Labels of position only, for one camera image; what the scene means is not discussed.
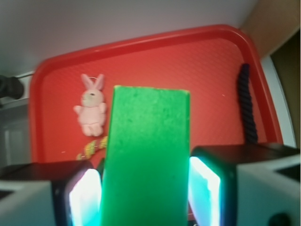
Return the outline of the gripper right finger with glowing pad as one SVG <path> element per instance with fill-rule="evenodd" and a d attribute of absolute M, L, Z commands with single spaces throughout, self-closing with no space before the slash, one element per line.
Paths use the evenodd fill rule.
<path fill-rule="evenodd" d="M 281 144 L 197 146 L 189 205 L 198 226 L 298 226 L 301 152 Z"/>

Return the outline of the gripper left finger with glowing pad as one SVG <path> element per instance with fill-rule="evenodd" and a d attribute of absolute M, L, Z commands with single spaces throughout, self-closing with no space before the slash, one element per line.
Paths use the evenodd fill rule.
<path fill-rule="evenodd" d="M 0 170 L 2 226 L 100 225 L 101 176 L 89 161 L 6 166 Z"/>

